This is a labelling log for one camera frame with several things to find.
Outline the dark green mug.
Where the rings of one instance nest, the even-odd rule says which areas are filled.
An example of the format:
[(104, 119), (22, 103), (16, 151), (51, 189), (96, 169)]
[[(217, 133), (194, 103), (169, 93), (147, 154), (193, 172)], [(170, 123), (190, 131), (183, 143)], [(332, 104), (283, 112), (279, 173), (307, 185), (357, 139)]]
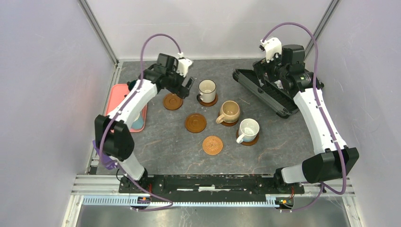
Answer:
[(128, 86), (128, 90), (132, 91), (135, 90), (136, 87), (139, 85), (139, 80), (133, 80), (133, 81), (128, 81), (127, 82), (127, 86)]

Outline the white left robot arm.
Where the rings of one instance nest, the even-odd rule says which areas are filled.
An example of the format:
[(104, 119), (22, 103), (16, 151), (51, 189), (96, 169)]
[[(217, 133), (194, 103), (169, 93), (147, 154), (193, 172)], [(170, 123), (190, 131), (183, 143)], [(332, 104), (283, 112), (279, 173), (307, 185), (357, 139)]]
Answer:
[(145, 168), (135, 157), (134, 140), (130, 128), (148, 102), (162, 89), (184, 99), (189, 95), (194, 78), (186, 80), (193, 61), (167, 54), (159, 54), (156, 63), (142, 70), (139, 79), (129, 85), (129, 93), (108, 115), (95, 118), (95, 144), (99, 157), (106, 159), (106, 165), (116, 165), (130, 178), (130, 186), (136, 192), (148, 188), (148, 179), (143, 177)]

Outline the pink tray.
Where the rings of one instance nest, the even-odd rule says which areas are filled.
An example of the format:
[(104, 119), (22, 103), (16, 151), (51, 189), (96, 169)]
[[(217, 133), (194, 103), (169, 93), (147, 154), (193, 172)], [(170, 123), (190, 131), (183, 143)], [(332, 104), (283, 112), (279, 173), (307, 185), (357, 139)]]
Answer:
[[(124, 100), (124, 98), (128, 95), (128, 93), (129, 93), (129, 90), (128, 90), (127, 84), (114, 85), (110, 92), (110, 97), (109, 97), (107, 107), (105, 110), (105, 115), (109, 114), (113, 109), (115, 109)], [(143, 128), (141, 130), (132, 130), (130, 128), (131, 133), (141, 132), (142, 130), (144, 130), (145, 122), (146, 122), (146, 115), (147, 115), (147, 108), (148, 108), (148, 105), (145, 105), (145, 107), (140, 112), (144, 119)]]

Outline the white mug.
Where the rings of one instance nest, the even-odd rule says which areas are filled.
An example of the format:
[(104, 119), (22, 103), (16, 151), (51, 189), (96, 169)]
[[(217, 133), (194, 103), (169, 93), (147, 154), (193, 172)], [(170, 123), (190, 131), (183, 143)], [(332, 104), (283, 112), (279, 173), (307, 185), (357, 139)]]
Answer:
[(242, 120), (237, 130), (236, 143), (241, 144), (243, 141), (252, 141), (259, 131), (260, 126), (256, 120), (251, 118)]

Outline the cream mug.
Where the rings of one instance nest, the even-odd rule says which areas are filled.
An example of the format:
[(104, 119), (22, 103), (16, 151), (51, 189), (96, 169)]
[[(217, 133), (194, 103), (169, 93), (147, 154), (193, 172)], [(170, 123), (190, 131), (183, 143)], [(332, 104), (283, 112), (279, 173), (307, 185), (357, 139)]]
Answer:
[(209, 103), (215, 99), (217, 85), (213, 80), (205, 79), (199, 83), (198, 94), (203, 102)]

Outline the light blue mug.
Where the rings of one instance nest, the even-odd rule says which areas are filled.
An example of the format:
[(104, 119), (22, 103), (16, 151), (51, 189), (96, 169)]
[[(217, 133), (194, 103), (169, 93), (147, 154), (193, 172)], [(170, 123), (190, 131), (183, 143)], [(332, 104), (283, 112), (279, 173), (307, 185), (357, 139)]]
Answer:
[(132, 130), (141, 130), (144, 126), (144, 119), (142, 117), (142, 114), (139, 113), (136, 117), (136, 119), (134, 120), (134, 122), (131, 125), (131, 129)]

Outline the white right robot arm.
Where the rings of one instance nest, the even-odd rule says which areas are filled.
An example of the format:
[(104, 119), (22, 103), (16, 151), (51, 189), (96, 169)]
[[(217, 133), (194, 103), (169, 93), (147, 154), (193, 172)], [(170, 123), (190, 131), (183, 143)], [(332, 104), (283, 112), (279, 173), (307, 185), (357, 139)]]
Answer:
[(273, 180), (274, 189), (285, 193), (292, 183), (318, 183), (347, 177), (359, 152), (350, 148), (335, 128), (323, 100), (324, 85), (313, 72), (305, 69), (303, 46), (282, 46), (267, 41), (260, 48), (266, 56), (255, 67), (265, 70), (262, 76), (266, 81), (281, 81), (282, 91), (291, 97), (305, 120), (315, 153), (299, 165), (281, 169), (280, 176)]

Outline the woven rattan coaster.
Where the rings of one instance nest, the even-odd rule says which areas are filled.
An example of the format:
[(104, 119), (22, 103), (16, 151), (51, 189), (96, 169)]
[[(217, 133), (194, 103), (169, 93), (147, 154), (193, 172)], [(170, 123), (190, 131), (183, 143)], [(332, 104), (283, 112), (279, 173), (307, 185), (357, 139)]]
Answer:
[(202, 149), (208, 155), (217, 155), (223, 150), (223, 141), (217, 136), (208, 136), (202, 143)]

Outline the beige mug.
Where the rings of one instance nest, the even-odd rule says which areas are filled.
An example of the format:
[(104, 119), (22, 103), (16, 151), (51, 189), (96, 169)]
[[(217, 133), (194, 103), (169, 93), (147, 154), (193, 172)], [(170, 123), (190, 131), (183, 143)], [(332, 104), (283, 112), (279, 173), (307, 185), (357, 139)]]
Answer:
[(235, 101), (225, 101), (218, 113), (218, 117), (215, 120), (217, 124), (233, 124), (239, 120), (240, 117), (240, 107)]

